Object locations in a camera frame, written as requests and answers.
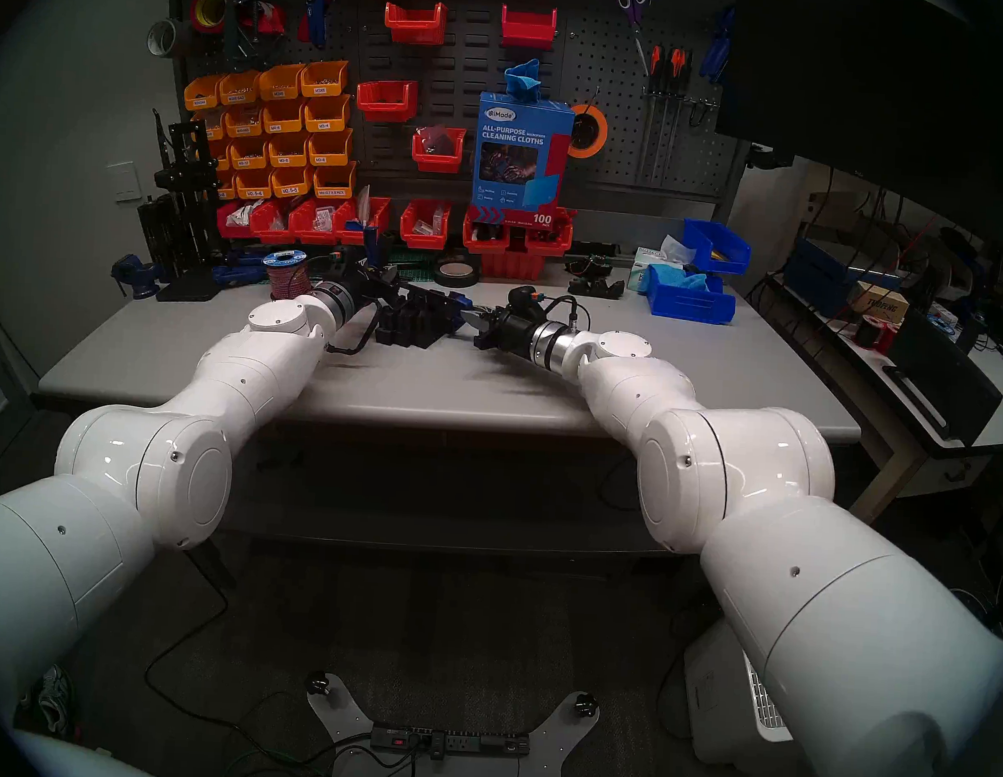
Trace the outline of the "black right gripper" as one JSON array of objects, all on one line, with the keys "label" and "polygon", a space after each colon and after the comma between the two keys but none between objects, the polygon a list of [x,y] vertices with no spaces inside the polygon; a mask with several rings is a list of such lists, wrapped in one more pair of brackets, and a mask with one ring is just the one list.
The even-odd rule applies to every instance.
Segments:
[{"label": "black right gripper", "polygon": [[517,357],[530,356],[534,334],[545,324],[545,312],[538,306],[462,309],[459,315],[465,323],[476,325],[476,349],[498,349]]}]

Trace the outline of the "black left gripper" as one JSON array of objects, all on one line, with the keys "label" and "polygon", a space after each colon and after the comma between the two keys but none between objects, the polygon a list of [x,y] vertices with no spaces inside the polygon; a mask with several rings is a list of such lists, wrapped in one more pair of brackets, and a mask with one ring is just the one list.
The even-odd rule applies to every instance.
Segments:
[{"label": "black left gripper", "polygon": [[397,310],[403,303],[403,278],[398,272],[353,270],[353,308],[361,311],[370,304],[385,304]]}]

